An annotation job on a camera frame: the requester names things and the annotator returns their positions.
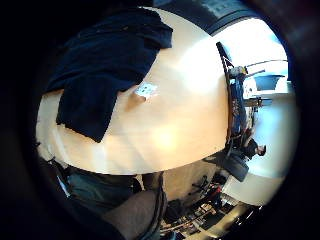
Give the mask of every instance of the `small card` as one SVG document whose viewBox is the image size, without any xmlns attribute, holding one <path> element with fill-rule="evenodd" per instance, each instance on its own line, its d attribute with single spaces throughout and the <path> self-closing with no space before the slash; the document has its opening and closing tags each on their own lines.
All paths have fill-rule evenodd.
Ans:
<svg viewBox="0 0 320 240">
<path fill-rule="evenodd" d="M 146 99 L 150 98 L 152 95 L 154 95 L 155 91 L 157 89 L 156 85 L 153 85 L 151 83 L 143 82 L 140 84 L 140 86 L 134 91 L 135 94 L 145 97 Z"/>
</svg>

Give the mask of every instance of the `wall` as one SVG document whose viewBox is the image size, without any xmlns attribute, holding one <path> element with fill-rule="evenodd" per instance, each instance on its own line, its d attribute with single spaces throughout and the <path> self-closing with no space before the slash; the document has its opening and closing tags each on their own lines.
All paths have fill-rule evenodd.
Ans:
<svg viewBox="0 0 320 240">
<path fill-rule="evenodd" d="M 260 206 L 267 204 L 289 171 L 298 138 L 298 109 L 293 93 L 262 95 L 273 99 L 270 106 L 259 109 L 254 139 L 266 144 L 264 156 L 254 156 L 247 164 L 249 172 L 243 182 L 230 177 L 223 192 L 239 201 Z"/>
</svg>

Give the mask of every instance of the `cable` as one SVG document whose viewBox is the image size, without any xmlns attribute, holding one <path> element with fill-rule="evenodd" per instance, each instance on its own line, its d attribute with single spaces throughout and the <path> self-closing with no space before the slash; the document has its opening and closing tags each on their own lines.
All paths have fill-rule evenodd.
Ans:
<svg viewBox="0 0 320 240">
<path fill-rule="evenodd" d="M 222 57 L 223 57 L 224 60 L 227 60 L 232 67 L 234 67 L 233 63 L 228 58 L 226 58 L 225 56 L 222 56 Z"/>
<path fill-rule="evenodd" d="M 246 65 L 246 67 L 251 67 L 251 66 L 254 66 L 254 65 L 258 65 L 258 64 L 262 64 L 262 63 L 267 63 L 267 62 L 288 62 L 288 60 L 286 60 L 286 59 L 266 60 L 266 61 L 256 62 L 256 63 L 252 63 L 252 64 L 249 64 L 249 65 Z"/>
</svg>

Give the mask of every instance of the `white wall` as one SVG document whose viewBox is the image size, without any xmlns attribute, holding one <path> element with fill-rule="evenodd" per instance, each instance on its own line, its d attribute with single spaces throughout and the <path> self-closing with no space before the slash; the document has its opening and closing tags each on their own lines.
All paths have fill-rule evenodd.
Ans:
<svg viewBox="0 0 320 240">
<path fill-rule="evenodd" d="M 236 66 L 271 59 L 287 59 L 286 52 L 270 27 L 260 19 L 250 18 L 227 26 L 212 34 L 222 42 Z"/>
<path fill-rule="evenodd" d="M 285 179 L 299 132 L 294 94 L 263 97 L 273 98 L 273 102 L 259 109 L 254 139 L 258 144 L 266 144 L 267 152 L 247 162 L 249 172 L 242 183 L 230 177 L 223 188 L 231 197 L 256 206 L 267 204 Z"/>
</svg>

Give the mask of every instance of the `wooden table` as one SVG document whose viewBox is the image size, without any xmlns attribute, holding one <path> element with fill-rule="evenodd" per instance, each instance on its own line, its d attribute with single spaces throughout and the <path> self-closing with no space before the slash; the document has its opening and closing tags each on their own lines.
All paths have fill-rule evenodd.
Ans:
<svg viewBox="0 0 320 240">
<path fill-rule="evenodd" d="M 119 93 L 100 143 L 55 122 L 63 90 L 43 95 L 36 127 L 39 154 L 88 171 L 143 174 L 183 166 L 224 148 L 228 98 L 214 39 L 187 20 L 156 10 L 173 28 L 143 80 L 157 86 L 149 99 Z"/>
</svg>

